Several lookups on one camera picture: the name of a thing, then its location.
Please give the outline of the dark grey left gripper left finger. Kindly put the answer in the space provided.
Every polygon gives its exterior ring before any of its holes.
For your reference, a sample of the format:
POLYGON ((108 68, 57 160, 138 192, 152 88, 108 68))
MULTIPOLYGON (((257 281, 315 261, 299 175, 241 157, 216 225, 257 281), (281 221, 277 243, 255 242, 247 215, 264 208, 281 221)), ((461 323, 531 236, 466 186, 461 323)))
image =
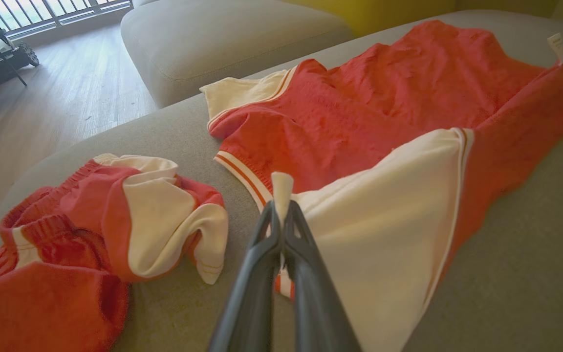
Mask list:
POLYGON ((272 349, 274 281, 282 251, 274 202, 266 203, 244 261, 210 340, 210 352, 269 352, 272 349))

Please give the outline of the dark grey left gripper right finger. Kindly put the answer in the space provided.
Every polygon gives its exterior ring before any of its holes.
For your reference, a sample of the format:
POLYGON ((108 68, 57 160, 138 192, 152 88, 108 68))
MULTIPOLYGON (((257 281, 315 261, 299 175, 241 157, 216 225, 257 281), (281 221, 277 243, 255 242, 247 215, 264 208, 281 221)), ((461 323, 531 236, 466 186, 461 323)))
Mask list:
POLYGON ((295 350, 360 352, 335 285, 300 206, 292 200, 283 223, 283 255, 294 283, 295 350))

